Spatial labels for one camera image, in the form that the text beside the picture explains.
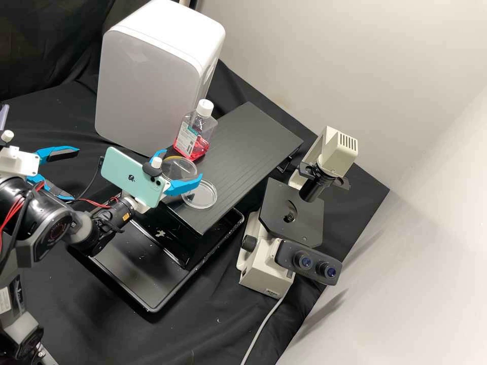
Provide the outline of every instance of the white air purifier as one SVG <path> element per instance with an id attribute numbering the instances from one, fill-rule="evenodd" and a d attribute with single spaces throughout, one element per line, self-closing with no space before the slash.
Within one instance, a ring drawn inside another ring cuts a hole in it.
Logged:
<path id="1" fill-rule="evenodd" d="M 225 38 L 221 24 L 171 0 L 152 0 L 103 36 L 95 129 L 151 156 L 206 97 Z"/>

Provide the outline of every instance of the white wall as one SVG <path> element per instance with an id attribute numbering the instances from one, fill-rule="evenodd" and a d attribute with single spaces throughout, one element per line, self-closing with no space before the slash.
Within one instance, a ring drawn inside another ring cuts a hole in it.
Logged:
<path id="1" fill-rule="evenodd" d="M 487 89 L 389 193 L 279 365 L 485 363 L 486 141 Z"/>
<path id="2" fill-rule="evenodd" d="M 199 0 L 222 60 L 313 130 L 358 138 L 394 188 L 487 83 L 487 5 L 464 0 Z"/>

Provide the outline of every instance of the white bottle cap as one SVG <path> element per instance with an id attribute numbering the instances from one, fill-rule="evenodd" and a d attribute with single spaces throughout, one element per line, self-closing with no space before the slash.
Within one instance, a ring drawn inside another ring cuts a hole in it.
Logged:
<path id="1" fill-rule="evenodd" d="M 208 99 L 201 99 L 196 107 L 196 112 L 202 117 L 208 118 L 212 116 L 213 103 Z"/>
<path id="2" fill-rule="evenodd" d="M 162 159 L 160 157 L 154 157 L 151 162 L 151 166 L 154 168 L 161 168 Z"/>
<path id="3" fill-rule="evenodd" d="M 11 130 L 6 130 L 2 133 L 2 136 L 0 137 L 3 142 L 8 143 L 14 138 L 14 132 Z"/>

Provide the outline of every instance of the black cloth backdrop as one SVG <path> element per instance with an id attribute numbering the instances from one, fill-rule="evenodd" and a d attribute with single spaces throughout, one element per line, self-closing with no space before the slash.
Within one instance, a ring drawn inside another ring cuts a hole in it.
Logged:
<path id="1" fill-rule="evenodd" d="M 42 166 L 61 188 L 80 193 L 98 156 L 111 145 L 94 131 L 96 77 L 21 96 L 8 103 L 8 127 L 15 145 L 33 151 L 50 145 L 81 148 L 73 160 Z M 316 136 L 219 62 L 208 98 L 215 116 L 251 101 L 304 140 L 293 165 Z M 292 166 L 270 175 L 286 181 Z M 325 244 L 321 250 L 346 256 L 388 189 L 357 165 L 347 174 L 353 188 L 331 188 L 326 201 Z M 99 177 L 88 195 L 108 183 Z M 259 207 L 265 181 L 238 205 L 247 215 Z M 45 326 L 44 343 L 60 364 L 238 364 L 275 300 L 238 285 L 235 268 L 241 227 L 157 315 L 148 316 L 124 301 L 58 244 L 32 269 L 24 270 L 29 311 Z M 270 319 L 249 364 L 273 364 L 282 354 L 324 287 L 297 276 Z"/>
<path id="2" fill-rule="evenodd" d="M 115 0 L 0 1 L 0 100 L 97 72 Z"/>

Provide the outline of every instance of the petri dish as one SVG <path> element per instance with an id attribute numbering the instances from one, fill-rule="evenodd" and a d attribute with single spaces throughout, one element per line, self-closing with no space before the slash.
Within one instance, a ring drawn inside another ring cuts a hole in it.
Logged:
<path id="1" fill-rule="evenodd" d="M 201 180 L 198 187 L 181 194 L 184 202 L 195 209 L 207 209 L 217 201 L 217 188 L 207 180 Z"/>
<path id="2" fill-rule="evenodd" d="M 192 180 L 198 176 L 196 165 L 181 156 L 169 156 L 162 160 L 162 176 L 168 180 Z"/>

